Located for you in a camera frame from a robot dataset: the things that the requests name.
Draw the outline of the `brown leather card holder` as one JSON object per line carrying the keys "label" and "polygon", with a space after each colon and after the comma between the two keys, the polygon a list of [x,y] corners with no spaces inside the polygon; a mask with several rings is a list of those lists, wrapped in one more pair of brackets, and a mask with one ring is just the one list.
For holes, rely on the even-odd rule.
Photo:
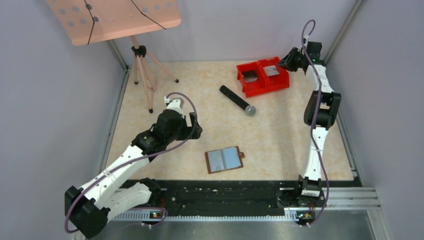
{"label": "brown leather card holder", "polygon": [[244,167],[245,154],[238,146],[232,146],[204,153],[208,174],[216,174]]}

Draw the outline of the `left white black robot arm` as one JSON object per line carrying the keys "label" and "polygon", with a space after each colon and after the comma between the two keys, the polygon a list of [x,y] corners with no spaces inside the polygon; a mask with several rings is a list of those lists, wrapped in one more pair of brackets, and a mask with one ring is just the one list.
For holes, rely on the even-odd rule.
{"label": "left white black robot arm", "polygon": [[170,152],[168,145],[197,140],[203,131],[196,111],[189,113],[191,126],[181,110],[165,109],[152,126],[136,135],[126,150],[99,175],[64,193],[65,223],[85,238],[97,236],[115,216],[137,205],[154,207],[160,202],[159,186],[144,178],[132,187],[117,190],[139,169],[157,156]]}

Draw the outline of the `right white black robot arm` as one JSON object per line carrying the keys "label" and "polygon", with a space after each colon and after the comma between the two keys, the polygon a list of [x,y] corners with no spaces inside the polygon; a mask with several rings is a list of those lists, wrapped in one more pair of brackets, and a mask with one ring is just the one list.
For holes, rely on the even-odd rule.
{"label": "right white black robot arm", "polygon": [[277,63],[289,72],[303,70],[315,83],[315,89],[307,102],[303,122],[309,126],[310,144],[307,159],[299,174],[293,200],[299,206],[307,206],[322,195],[323,182],[328,180],[324,170],[323,152],[330,128],[335,124],[342,96],[330,86],[325,62],[320,59],[322,44],[310,41],[302,48],[294,47]]}

